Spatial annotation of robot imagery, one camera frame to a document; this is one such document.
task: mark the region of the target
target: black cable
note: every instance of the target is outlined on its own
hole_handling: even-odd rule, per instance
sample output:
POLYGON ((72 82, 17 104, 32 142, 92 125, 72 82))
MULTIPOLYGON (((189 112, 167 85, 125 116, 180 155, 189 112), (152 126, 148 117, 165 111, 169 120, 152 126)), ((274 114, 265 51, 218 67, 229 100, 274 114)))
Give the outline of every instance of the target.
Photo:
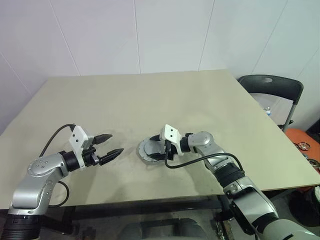
POLYGON ((205 159, 208 159, 208 158, 214 158, 214 157, 219 157, 219 156, 230 156, 232 158, 234 158, 234 160, 236 161, 236 163, 238 164, 239 168, 241 171, 243 171, 243 167, 240 163, 240 161, 238 160, 238 158, 231 154, 231 153, 228 153, 228 152, 219 152, 219 153, 214 153, 214 154, 210 154, 210 155, 207 155, 207 156, 202 156, 202 157, 199 157, 197 159, 194 159, 194 160, 191 160, 191 161, 188 161, 188 162, 185 162, 185 163, 182 163, 182 164, 179 164, 179 165, 169 165, 168 164, 168 154, 169 154, 169 146, 170 146, 170 142, 167 143, 165 142, 165 157, 164 157, 164 164, 169 168, 169 169, 178 169, 178 168, 182 168, 182 167, 185 167, 187 165, 190 165, 190 164, 195 164, 197 162, 200 162, 202 160, 205 160, 205 159))
POLYGON ((65 204, 66 201, 68 201, 68 199, 69 199, 70 190, 69 190, 68 185, 65 184, 63 181, 58 181, 58 183, 65 187, 65 190, 66 190, 65 199, 61 203, 59 203, 57 205, 49 205, 48 206, 49 208, 58 208, 58 207, 62 206, 63 204, 65 204))
MULTIPOLYGON (((66 127, 70 127, 70 129, 73 131, 73 129, 75 128, 75 126, 76 126, 75 124, 66 124, 66 125, 63 125, 63 126, 59 127, 59 128, 54 132, 54 134, 50 137, 50 139, 48 140, 48 142, 46 143, 46 145, 44 146, 42 152, 41 152, 40 155, 39 155, 39 158, 42 157, 42 156, 45 154, 45 152, 46 152, 47 148, 49 147, 50 143, 52 142, 52 140, 55 138, 55 136, 56 136, 62 129, 64 129, 64 128, 66 128, 66 127)), ((58 183, 65 187, 65 190, 66 190, 65 199, 64 199, 61 203, 59 203, 59 204, 49 205, 49 206, 48 206, 49 208, 58 208, 58 207, 62 206, 63 204, 65 204, 66 201, 68 201, 68 199, 69 199, 70 190, 69 190, 69 187, 67 186, 67 184, 65 184, 63 181, 58 181, 58 183)))

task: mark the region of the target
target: beige tabletop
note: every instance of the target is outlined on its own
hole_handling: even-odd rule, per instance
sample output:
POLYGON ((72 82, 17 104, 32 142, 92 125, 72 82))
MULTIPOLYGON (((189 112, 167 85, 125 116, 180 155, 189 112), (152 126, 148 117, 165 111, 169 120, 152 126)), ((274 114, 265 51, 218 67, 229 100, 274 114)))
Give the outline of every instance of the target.
MULTIPOLYGON (((137 146, 164 124, 180 133, 212 133, 241 161, 262 190, 320 184, 320 176, 226 70, 50 78, 0 136, 0 208, 8 208, 27 166, 60 126, 75 123, 93 135, 113 134, 100 155, 124 148, 103 166, 76 170, 64 181, 65 205, 87 205, 222 194, 203 162, 168 169, 145 165, 137 146)), ((46 154, 71 150, 62 131, 46 154)), ((182 160, 198 155, 190 153, 182 160)), ((56 186, 51 203, 64 198, 56 186)))

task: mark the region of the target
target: black folding chair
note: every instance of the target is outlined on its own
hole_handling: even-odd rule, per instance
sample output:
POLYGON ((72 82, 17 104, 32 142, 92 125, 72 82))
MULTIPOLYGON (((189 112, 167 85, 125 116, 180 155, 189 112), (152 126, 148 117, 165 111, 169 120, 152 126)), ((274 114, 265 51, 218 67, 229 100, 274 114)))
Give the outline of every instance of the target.
POLYGON ((247 75, 238 79, 242 87, 250 94, 269 94, 292 100, 292 107, 284 125, 278 125, 285 132, 292 123, 291 117, 304 89, 301 82, 273 75, 247 75))

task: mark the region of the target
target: orange object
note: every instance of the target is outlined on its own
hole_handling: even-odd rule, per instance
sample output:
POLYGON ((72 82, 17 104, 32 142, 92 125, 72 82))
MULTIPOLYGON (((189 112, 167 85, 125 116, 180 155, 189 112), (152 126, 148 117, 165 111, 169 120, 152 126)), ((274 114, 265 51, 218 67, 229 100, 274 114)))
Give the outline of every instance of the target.
MULTIPOLYGON (((288 128, 285 132, 285 135, 291 140, 291 142, 293 142, 295 144, 299 144, 299 143, 309 144, 310 145, 309 150, 303 151, 303 150, 299 149, 299 151, 302 154, 306 154, 309 159, 317 160, 320 163, 320 144, 316 140, 314 140, 312 137, 310 137, 304 131, 302 131, 300 129, 296 129, 296 128, 288 128)), ((299 188, 299 190, 302 192, 305 192, 305 191, 309 190, 310 188, 313 188, 313 187, 310 187, 310 186, 301 187, 301 188, 299 188)))

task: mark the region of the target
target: white wall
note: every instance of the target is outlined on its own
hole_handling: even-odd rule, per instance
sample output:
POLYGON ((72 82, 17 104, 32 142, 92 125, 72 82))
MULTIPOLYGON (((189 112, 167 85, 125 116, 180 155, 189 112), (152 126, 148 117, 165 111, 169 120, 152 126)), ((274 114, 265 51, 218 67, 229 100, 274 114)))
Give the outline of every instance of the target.
MULTIPOLYGON (((307 129, 319 13, 319 0, 0 0, 0 133, 49 76, 221 68, 301 81, 293 126, 307 129)), ((257 98, 282 123, 286 102, 257 98)))

